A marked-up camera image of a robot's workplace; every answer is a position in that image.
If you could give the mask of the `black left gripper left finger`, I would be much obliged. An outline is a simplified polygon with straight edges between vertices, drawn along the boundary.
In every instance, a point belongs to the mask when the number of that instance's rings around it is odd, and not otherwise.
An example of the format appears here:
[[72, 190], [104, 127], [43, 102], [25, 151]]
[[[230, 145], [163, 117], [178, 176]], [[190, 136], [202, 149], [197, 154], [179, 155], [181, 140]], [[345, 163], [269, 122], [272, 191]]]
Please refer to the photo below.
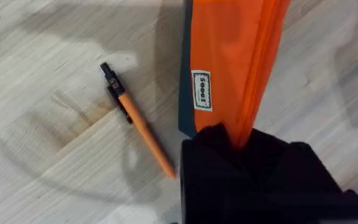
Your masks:
[[223, 125], [208, 126], [184, 140], [180, 159], [183, 223], [248, 223], [238, 201], [248, 188], [247, 181]]

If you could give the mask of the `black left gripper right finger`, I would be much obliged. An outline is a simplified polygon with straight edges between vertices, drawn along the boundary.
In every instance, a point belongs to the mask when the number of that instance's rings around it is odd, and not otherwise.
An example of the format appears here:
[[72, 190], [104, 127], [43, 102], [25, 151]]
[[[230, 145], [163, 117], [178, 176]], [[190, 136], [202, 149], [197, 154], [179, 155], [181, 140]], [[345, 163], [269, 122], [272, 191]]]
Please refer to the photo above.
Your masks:
[[244, 223], [318, 223], [342, 218], [344, 193], [309, 144], [286, 142], [255, 129], [242, 162], [254, 188], [247, 194]]

